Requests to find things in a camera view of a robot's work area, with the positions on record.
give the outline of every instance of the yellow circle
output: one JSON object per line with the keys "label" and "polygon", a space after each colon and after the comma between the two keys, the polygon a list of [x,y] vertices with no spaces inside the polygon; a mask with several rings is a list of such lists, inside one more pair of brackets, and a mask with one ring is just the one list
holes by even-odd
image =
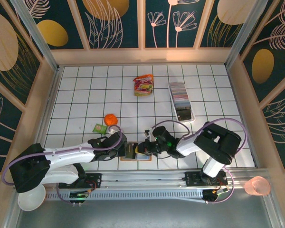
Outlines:
{"label": "yellow circle", "polygon": [[12,69],[18,58],[18,39],[17,34],[9,23],[0,14],[0,70],[7,71]]}
{"label": "yellow circle", "polygon": [[219,0],[218,18],[228,25],[239,25],[246,21],[256,0]]}
{"label": "yellow circle", "polygon": [[109,8],[112,8],[113,13],[115,8],[120,17],[129,9],[129,0],[83,0],[82,2],[87,11],[100,20],[116,19],[115,14],[112,14]]}
{"label": "yellow circle", "polygon": [[44,40],[55,47],[64,46],[68,42],[67,31],[53,20],[43,20],[37,24]]}
{"label": "yellow circle", "polygon": [[259,50],[252,61],[252,78],[255,82],[264,83],[270,77],[274,64],[274,55],[269,50]]}

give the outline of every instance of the stack of cards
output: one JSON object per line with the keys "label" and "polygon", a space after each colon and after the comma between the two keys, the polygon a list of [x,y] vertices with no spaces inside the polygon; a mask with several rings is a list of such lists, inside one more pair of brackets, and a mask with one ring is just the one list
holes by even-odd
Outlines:
{"label": "stack of cards", "polygon": [[185,84],[172,82],[169,84],[169,91],[177,120],[180,122],[195,121]]}

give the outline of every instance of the orange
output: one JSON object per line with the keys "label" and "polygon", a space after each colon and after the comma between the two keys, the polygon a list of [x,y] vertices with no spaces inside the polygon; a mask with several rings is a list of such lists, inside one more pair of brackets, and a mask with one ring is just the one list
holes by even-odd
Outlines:
{"label": "orange", "polygon": [[118,120],[114,114],[108,114],[104,118],[104,123],[107,126],[117,125]]}

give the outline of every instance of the white grid floor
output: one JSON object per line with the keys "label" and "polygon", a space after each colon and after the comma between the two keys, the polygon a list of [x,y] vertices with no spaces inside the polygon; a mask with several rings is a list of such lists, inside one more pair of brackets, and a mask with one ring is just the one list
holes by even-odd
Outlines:
{"label": "white grid floor", "polygon": [[[154,92],[150,96],[134,96],[133,79],[154,75]],[[197,131],[206,121],[240,115],[224,65],[153,65],[153,66],[72,66],[65,67],[51,116],[45,146],[58,148],[77,145],[101,135],[93,133],[95,124],[104,124],[103,117],[118,117],[128,141],[144,141],[144,130],[163,120],[175,118],[168,84],[184,82],[196,121],[188,124]],[[244,139],[244,132],[233,122],[219,122]],[[185,133],[177,123],[164,123],[176,137]],[[209,156],[203,151],[183,159],[152,161],[100,161],[83,164],[85,170],[145,170],[201,168]],[[229,167],[254,167],[248,144]]]}

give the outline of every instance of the plastic cup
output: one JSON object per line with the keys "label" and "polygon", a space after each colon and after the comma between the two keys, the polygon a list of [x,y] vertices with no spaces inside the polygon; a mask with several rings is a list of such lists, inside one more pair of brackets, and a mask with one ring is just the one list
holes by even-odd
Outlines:
{"label": "plastic cup", "polygon": [[264,177],[254,177],[244,185],[245,192],[253,196],[266,196],[270,193],[270,184]]}

